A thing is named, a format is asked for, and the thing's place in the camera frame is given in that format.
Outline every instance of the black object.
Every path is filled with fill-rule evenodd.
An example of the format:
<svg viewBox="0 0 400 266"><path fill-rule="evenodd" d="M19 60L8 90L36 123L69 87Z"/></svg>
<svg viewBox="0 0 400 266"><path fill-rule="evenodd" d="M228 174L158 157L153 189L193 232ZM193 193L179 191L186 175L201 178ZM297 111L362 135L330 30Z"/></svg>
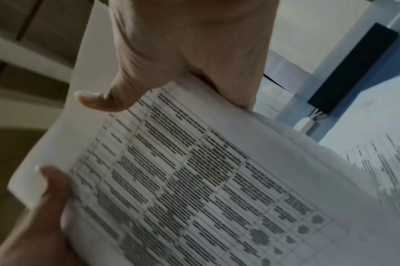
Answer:
<svg viewBox="0 0 400 266"><path fill-rule="evenodd" d="M308 100L329 114L397 39L398 33L375 23Z"/></svg>

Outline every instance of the skin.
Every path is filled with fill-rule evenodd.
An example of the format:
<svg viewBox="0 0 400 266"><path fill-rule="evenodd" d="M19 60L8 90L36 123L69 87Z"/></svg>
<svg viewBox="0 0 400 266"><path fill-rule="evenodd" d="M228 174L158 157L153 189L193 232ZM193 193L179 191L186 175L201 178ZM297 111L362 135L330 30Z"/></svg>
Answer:
<svg viewBox="0 0 400 266"><path fill-rule="evenodd" d="M110 0L119 71L106 93L76 92L84 106L131 107L188 72L235 105L255 104L279 0ZM60 227L69 177L40 168L47 189L0 246L0 266L82 266Z"/></svg>

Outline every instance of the white wall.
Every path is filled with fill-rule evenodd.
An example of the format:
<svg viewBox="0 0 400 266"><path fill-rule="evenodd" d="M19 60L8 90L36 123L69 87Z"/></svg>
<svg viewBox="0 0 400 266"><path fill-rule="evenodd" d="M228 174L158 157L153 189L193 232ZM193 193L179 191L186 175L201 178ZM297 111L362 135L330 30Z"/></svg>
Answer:
<svg viewBox="0 0 400 266"><path fill-rule="evenodd" d="M370 5L366 0L281 0L270 49L313 73Z"/></svg>

